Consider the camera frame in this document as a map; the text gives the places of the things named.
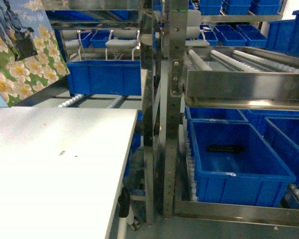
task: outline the floral poster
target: floral poster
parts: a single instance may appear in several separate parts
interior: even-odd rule
[[[0,95],[7,105],[68,74],[41,0],[0,0]]]

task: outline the caster wheel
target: caster wheel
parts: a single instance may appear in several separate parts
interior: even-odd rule
[[[137,217],[134,217],[133,224],[129,226],[134,232],[137,231],[141,226],[140,220]]]

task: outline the white tabletop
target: white tabletop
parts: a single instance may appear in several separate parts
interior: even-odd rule
[[[0,239],[108,238],[136,117],[0,109]]]

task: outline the white wall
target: white wall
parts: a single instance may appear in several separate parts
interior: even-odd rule
[[[299,10],[299,0],[288,0],[283,20],[286,19],[295,19],[296,16],[293,15],[293,11]]]

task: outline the gray floor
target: gray floor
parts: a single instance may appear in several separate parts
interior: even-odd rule
[[[166,112],[167,95],[167,61],[162,62],[161,78],[161,112]],[[65,92],[59,97],[69,97],[69,92]],[[81,108],[105,108],[115,96],[93,96],[81,104]],[[140,97],[128,97],[129,99],[139,99]],[[42,102],[36,107],[57,107],[66,99],[50,99]],[[141,101],[125,101],[121,106],[123,109],[142,109]],[[182,99],[181,112],[184,112],[184,100]],[[161,121],[166,121],[164,114],[161,114]],[[162,128],[161,136],[165,135],[165,128]],[[110,239],[117,238],[118,211],[113,221]],[[134,232],[127,229],[127,239],[299,239],[299,229],[252,225],[242,223],[229,223],[217,221],[203,221],[198,219],[169,218],[164,219],[157,216],[156,223],[150,228],[142,223],[141,228]]]

